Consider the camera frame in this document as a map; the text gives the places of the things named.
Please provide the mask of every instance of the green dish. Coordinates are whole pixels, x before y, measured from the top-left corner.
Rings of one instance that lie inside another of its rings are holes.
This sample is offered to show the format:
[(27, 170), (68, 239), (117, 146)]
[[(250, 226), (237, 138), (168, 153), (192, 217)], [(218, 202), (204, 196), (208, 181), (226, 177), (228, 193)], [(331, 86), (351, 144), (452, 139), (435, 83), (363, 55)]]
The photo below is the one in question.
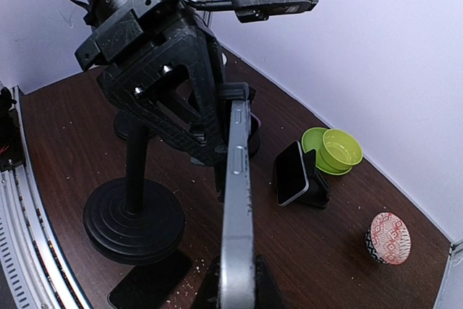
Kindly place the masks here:
[(307, 153), (313, 149), (317, 153), (317, 163), (316, 166), (319, 168), (323, 173), (341, 176), (349, 173), (352, 168), (348, 170), (337, 170), (331, 166), (329, 166), (320, 156), (320, 149), (323, 146), (323, 134), (327, 131), (326, 128), (322, 127), (314, 127), (307, 130), (304, 135), (302, 136), (301, 145), (302, 150), (304, 153)]

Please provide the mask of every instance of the black round base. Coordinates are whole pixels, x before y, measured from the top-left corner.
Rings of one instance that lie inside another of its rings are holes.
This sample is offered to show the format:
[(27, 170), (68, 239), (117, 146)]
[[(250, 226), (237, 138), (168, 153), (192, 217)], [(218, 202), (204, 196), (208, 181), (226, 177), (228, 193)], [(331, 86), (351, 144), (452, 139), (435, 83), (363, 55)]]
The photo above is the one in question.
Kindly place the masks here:
[(172, 192), (145, 180), (143, 212), (125, 210), (126, 179), (101, 185), (87, 200), (84, 227), (96, 249), (118, 263), (133, 266), (159, 262), (182, 240), (184, 213)]
[[(117, 115), (114, 117), (113, 128), (114, 132), (118, 137), (123, 140), (127, 140), (129, 137), (130, 130), (134, 127), (137, 120), (131, 114), (128, 114), (125, 111), (119, 110)], [(156, 136), (156, 132), (150, 130), (150, 139)]]

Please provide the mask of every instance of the black pole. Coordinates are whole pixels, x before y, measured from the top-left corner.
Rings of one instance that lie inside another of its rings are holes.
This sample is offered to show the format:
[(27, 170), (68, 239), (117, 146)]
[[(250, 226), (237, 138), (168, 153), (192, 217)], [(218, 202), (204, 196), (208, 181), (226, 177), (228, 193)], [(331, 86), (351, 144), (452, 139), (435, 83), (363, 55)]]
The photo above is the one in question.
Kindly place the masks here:
[(143, 190), (145, 184), (146, 151), (149, 129), (141, 123), (133, 125), (127, 138), (125, 210), (128, 213), (143, 211)]

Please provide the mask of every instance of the black mat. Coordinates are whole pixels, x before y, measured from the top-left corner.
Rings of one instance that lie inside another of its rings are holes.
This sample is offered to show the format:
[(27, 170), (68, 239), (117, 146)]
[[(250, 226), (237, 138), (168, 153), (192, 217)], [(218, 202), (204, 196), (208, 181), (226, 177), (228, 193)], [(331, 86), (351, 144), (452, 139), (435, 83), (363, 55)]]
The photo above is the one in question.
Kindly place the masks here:
[(2, 309), (15, 309), (16, 305), (12, 293), (9, 291), (7, 278), (0, 265), (0, 299)]

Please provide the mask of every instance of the black cable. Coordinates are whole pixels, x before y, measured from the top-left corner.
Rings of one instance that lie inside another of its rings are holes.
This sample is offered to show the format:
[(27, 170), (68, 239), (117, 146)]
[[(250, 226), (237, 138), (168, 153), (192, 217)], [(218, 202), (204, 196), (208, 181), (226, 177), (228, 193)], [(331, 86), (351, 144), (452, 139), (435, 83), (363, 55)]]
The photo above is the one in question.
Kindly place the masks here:
[(199, 11), (220, 12), (234, 10), (232, 0), (185, 1), (188, 5)]

